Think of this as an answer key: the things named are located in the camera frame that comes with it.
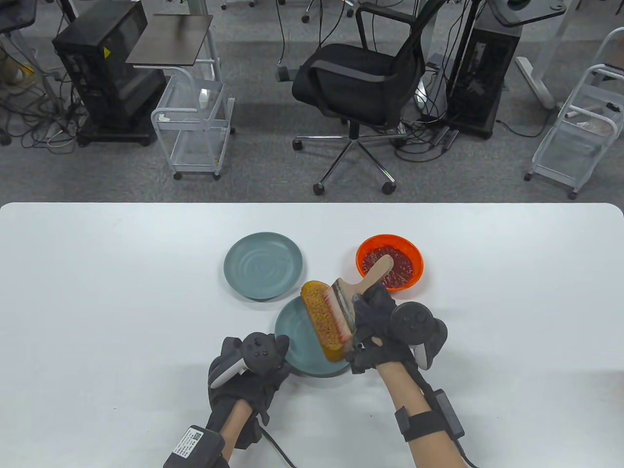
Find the person's left hand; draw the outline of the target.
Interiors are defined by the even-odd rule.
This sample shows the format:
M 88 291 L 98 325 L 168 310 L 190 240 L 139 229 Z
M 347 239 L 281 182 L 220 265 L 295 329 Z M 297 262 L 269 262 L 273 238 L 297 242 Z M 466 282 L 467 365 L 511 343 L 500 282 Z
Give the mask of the person's left hand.
M 245 339 L 227 337 L 221 354 L 210 365 L 209 404 L 213 414 L 245 401 L 252 416 L 267 426 L 268 409 L 275 392 L 291 374 L 286 361 L 290 347 L 287 335 L 254 332 Z

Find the person's right hand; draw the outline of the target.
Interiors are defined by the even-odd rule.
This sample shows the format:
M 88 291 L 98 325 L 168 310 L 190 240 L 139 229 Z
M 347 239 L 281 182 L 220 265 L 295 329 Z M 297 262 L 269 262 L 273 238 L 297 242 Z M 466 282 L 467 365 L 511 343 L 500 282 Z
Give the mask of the person's right hand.
M 353 374 L 363 374 L 386 363 L 415 363 L 414 353 L 398 341 L 390 327 L 396 301 L 381 284 L 352 299 L 356 314 L 354 346 L 346 353 Z

